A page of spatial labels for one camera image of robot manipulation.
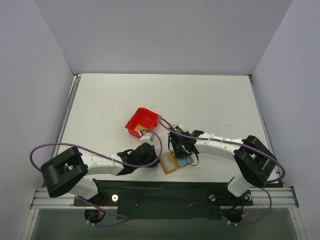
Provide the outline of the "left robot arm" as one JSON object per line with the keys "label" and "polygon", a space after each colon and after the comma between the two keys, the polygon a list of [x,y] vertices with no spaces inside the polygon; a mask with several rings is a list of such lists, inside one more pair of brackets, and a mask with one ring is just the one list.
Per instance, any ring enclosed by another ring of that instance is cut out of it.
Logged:
{"label": "left robot arm", "polygon": [[78,146],[72,146],[45,162],[40,171],[51,198],[66,193],[81,196],[90,205],[97,206],[103,200],[98,181],[89,175],[124,176],[138,168],[153,168],[160,162],[155,147],[143,143],[136,149],[107,155],[82,153]]}

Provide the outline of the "red plastic bin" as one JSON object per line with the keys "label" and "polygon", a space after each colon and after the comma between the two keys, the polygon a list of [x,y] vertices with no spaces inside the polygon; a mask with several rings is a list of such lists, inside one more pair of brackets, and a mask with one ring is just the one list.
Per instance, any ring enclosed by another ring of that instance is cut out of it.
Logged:
{"label": "red plastic bin", "polygon": [[128,133],[136,138],[140,138],[139,133],[134,131],[136,125],[142,125],[145,129],[153,130],[155,127],[158,126],[158,118],[160,117],[159,114],[144,108],[139,107],[136,112],[133,114],[131,119],[125,125]]}

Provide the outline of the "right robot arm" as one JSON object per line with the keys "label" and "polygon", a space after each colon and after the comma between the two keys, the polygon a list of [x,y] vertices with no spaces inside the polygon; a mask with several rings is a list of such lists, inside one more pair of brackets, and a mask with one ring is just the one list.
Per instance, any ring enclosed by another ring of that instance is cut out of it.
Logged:
{"label": "right robot arm", "polygon": [[276,167],[276,159],[255,136],[230,139],[201,130],[183,131],[178,125],[169,129],[169,138],[177,158],[190,154],[210,154],[235,161],[240,173],[234,176],[223,192],[224,201],[236,204],[252,187],[262,188]]}

